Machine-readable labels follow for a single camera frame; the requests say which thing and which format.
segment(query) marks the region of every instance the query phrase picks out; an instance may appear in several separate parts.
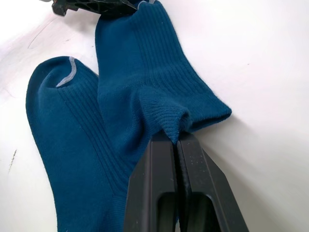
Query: black plastic part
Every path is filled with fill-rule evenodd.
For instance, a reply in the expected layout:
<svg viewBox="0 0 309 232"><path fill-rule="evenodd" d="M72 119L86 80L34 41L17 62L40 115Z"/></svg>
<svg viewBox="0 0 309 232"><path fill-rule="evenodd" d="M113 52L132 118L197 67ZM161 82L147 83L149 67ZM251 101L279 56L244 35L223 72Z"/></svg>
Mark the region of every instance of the black plastic part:
<svg viewBox="0 0 309 232"><path fill-rule="evenodd" d="M150 140L129 181L124 232L171 232L176 222L173 146L167 136Z"/></svg>
<svg viewBox="0 0 309 232"><path fill-rule="evenodd" d="M248 232L226 176L198 140L182 134L177 151L177 159L184 162L182 174L189 179L184 185L191 192L180 197L180 206L185 205L180 209L181 232Z"/></svg>
<svg viewBox="0 0 309 232"><path fill-rule="evenodd" d="M55 14L65 16L68 9L77 11L79 8L101 14L105 19L120 18L132 15L136 7L128 0L53 0Z"/></svg>

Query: ribbed knit texture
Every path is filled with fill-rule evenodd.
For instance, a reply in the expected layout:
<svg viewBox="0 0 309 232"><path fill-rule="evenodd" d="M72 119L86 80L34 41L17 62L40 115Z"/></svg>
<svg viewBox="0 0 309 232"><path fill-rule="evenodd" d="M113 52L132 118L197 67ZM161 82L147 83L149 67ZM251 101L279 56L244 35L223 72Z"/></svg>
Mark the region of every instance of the ribbed knit texture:
<svg viewBox="0 0 309 232"><path fill-rule="evenodd" d="M231 114L189 64L159 2L100 19L96 49L99 79L76 59L65 78L74 65L60 57L39 65L28 85L59 232L123 231L129 176L151 136L164 131L175 143L181 131Z"/></svg>

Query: white surface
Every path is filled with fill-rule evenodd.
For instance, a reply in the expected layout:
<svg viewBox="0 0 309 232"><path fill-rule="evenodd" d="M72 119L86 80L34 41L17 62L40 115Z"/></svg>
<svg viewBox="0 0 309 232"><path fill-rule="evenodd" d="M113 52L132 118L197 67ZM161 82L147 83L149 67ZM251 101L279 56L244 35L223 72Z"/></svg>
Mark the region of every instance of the white surface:
<svg viewBox="0 0 309 232"><path fill-rule="evenodd" d="M309 3L162 3L189 61L233 110L197 136L225 172L249 230L308 231ZM15 0L11 12L10 4L0 8L0 231L55 232L53 195L26 117L27 84L55 56L98 72L98 15L57 17L37 0Z"/></svg>

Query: sock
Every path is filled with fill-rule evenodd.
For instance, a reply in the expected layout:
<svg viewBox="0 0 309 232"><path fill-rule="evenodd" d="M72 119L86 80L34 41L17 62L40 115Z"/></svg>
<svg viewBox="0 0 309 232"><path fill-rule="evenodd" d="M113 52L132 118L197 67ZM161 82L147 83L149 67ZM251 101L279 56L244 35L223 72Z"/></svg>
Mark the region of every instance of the sock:
<svg viewBox="0 0 309 232"><path fill-rule="evenodd" d="M126 199L111 205L121 180L97 103L98 77L80 61L40 64L28 85L26 110L54 194L59 232L110 232L123 227Z"/></svg>
<svg viewBox="0 0 309 232"><path fill-rule="evenodd" d="M115 155L129 167L158 131L175 143L181 131L196 131L231 114L189 64L158 1L141 2L129 17L100 19L96 50L105 130ZM126 176L122 185L131 171L115 170Z"/></svg>

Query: blue sock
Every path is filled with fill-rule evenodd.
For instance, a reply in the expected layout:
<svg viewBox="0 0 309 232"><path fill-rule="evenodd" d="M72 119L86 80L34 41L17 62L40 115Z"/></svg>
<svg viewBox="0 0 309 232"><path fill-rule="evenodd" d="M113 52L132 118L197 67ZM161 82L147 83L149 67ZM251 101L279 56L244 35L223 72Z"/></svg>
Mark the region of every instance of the blue sock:
<svg viewBox="0 0 309 232"><path fill-rule="evenodd" d="M164 131L175 143L180 131L196 131L231 114L189 64L158 1L140 3L129 17L100 19L96 50L105 130L114 155L130 167L114 170L126 176L112 186L114 193L126 192L153 134Z"/></svg>
<svg viewBox="0 0 309 232"><path fill-rule="evenodd" d="M98 77L74 58L40 64L28 85L26 110L53 190L59 232L109 232L111 143L97 103Z"/></svg>

